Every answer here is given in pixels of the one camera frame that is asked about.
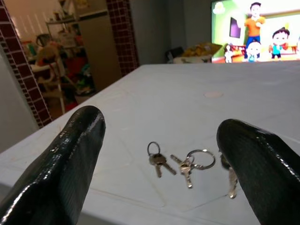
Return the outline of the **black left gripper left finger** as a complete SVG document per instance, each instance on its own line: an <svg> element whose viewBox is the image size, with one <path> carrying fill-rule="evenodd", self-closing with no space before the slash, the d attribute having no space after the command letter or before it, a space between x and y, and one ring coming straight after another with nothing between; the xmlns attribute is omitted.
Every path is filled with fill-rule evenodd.
<svg viewBox="0 0 300 225"><path fill-rule="evenodd" d="M105 118L98 108L76 110L4 197L1 224L75 225L104 136Z"/></svg>

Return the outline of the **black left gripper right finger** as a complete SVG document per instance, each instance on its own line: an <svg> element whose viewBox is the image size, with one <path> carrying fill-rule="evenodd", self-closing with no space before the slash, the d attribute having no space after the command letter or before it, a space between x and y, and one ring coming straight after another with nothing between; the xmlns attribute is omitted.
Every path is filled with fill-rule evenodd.
<svg viewBox="0 0 300 225"><path fill-rule="evenodd" d="M279 136L236 119L217 128L217 145L262 225L300 223L300 157Z"/></svg>

